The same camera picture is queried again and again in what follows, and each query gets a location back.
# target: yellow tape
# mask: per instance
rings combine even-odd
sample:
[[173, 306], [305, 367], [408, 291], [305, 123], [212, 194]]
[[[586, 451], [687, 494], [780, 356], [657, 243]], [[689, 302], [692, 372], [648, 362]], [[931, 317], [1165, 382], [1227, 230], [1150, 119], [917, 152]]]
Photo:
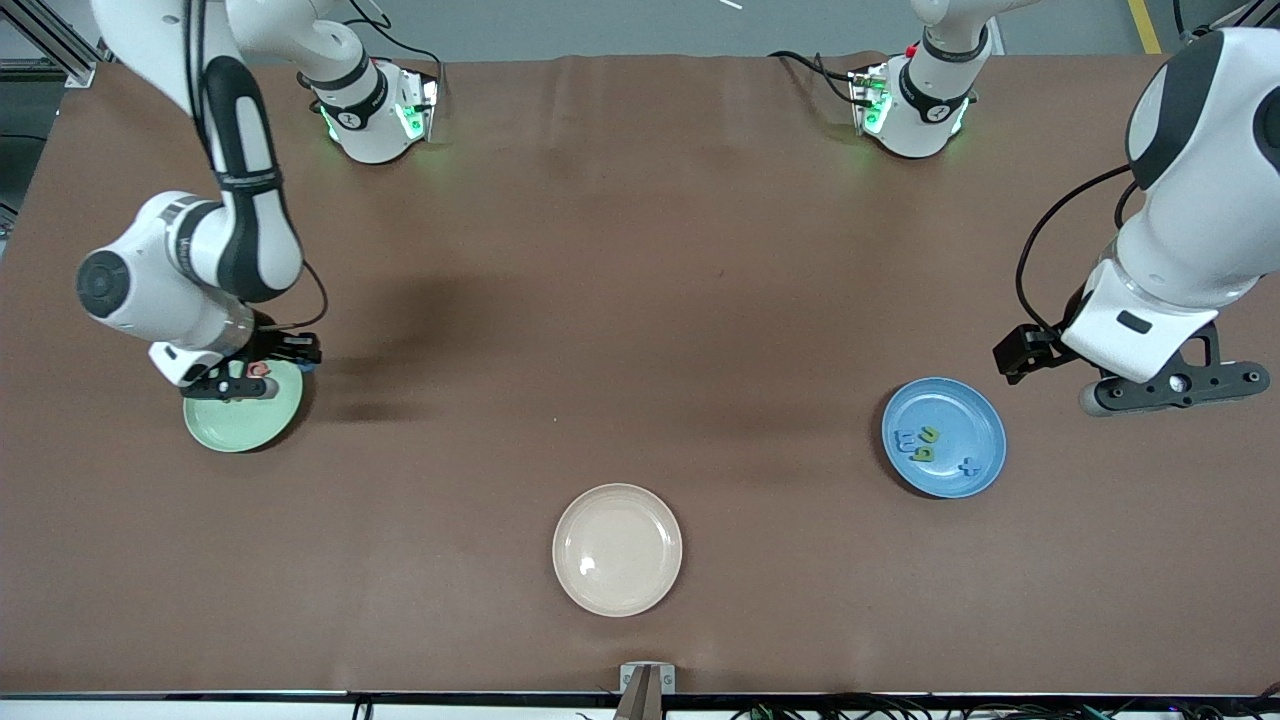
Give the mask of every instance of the yellow tape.
[[1138, 38], [1142, 40], [1142, 51], [1148, 55], [1160, 55], [1160, 38], [1156, 37], [1156, 27], [1151, 24], [1151, 13], [1147, 12], [1146, 0], [1129, 0], [1129, 14], [1133, 15], [1133, 24], [1138, 28]]

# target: green plate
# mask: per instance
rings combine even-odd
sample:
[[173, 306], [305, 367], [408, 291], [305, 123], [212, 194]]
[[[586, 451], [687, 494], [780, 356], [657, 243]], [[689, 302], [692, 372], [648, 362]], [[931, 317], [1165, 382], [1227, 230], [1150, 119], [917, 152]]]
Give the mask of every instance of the green plate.
[[[293, 363], [268, 360], [269, 378], [280, 389], [271, 400], [182, 401], [182, 416], [191, 437], [218, 452], [248, 452], [276, 438], [289, 427], [302, 405], [302, 370]], [[232, 374], [244, 372], [243, 363], [232, 364]]]

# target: plate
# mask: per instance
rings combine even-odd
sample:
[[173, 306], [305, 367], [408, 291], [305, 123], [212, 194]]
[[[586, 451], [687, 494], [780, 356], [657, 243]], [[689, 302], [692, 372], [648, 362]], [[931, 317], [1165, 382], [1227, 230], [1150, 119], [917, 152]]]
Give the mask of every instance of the plate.
[[977, 495], [1005, 466], [1005, 425], [996, 409], [951, 378], [922, 378], [893, 393], [881, 439], [902, 479], [936, 497]]
[[[182, 416], [191, 437], [218, 452], [248, 452], [271, 442], [289, 427], [302, 405], [302, 370], [293, 363], [268, 360], [266, 375], [279, 384], [270, 400], [183, 398]], [[243, 372], [232, 368], [233, 374]]]
[[684, 541], [671, 509], [631, 484], [589, 489], [556, 525], [552, 562], [573, 602], [605, 618], [649, 610], [680, 574]]

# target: black band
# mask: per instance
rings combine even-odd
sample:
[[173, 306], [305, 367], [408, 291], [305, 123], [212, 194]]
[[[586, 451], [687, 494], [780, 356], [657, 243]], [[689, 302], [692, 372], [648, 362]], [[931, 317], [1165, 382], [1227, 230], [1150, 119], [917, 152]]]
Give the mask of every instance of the black band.
[[177, 232], [169, 240], [173, 243], [173, 255], [178, 261], [178, 270], [192, 282], [204, 283], [205, 281], [200, 279], [200, 275], [196, 274], [196, 268], [191, 264], [191, 238], [196, 236], [196, 225], [200, 224], [200, 220], [204, 220], [206, 215], [221, 206], [221, 202], [201, 202], [196, 205], [183, 215]]
[[356, 85], [356, 81], [358, 81], [361, 77], [365, 76], [365, 69], [367, 68], [369, 68], [369, 51], [366, 50], [360, 56], [360, 63], [356, 64], [356, 68], [338, 79], [311, 79], [303, 76], [302, 73], [298, 73], [298, 77], [307, 81], [307, 87], [310, 87], [311, 90], [342, 90], [344, 87], [351, 87], [352, 85]]
[[987, 26], [982, 26], [982, 32], [978, 35], [978, 46], [968, 53], [947, 53], [946, 50], [934, 46], [929, 42], [929, 28], [924, 28], [924, 38], [920, 40], [920, 45], [924, 46], [925, 53], [933, 55], [943, 63], [968, 63], [978, 55], [982, 55], [982, 50], [987, 47]]
[[387, 76], [381, 70], [375, 70], [378, 73], [378, 85], [374, 91], [360, 102], [349, 105], [347, 108], [339, 108], [338, 105], [330, 105], [328, 102], [321, 102], [320, 106], [324, 108], [325, 114], [347, 129], [365, 129], [369, 127], [369, 118], [374, 117], [374, 113], [383, 106], [387, 101], [387, 92], [390, 83], [387, 82]]
[[261, 195], [273, 190], [280, 190], [284, 184], [284, 176], [279, 168], [259, 170], [256, 173], [215, 173], [219, 190], [227, 192], [243, 192], [246, 195]]
[[920, 113], [920, 122], [931, 126], [947, 122], [947, 118], [964, 105], [964, 101], [969, 97], [969, 90], [973, 90], [970, 86], [959, 97], [940, 100], [915, 87], [915, 83], [911, 82], [911, 73], [908, 72], [909, 69], [911, 69], [910, 61], [902, 65], [902, 72], [899, 74], [899, 85], [902, 87], [902, 100], [906, 100], [908, 105]]

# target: beige plate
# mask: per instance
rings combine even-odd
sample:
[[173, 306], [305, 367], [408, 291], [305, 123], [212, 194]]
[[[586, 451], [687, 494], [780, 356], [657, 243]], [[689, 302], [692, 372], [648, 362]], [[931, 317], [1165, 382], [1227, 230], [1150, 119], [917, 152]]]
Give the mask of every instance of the beige plate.
[[552, 561], [573, 602], [605, 618], [649, 610], [680, 574], [680, 525], [657, 495], [614, 483], [580, 495], [556, 525]]

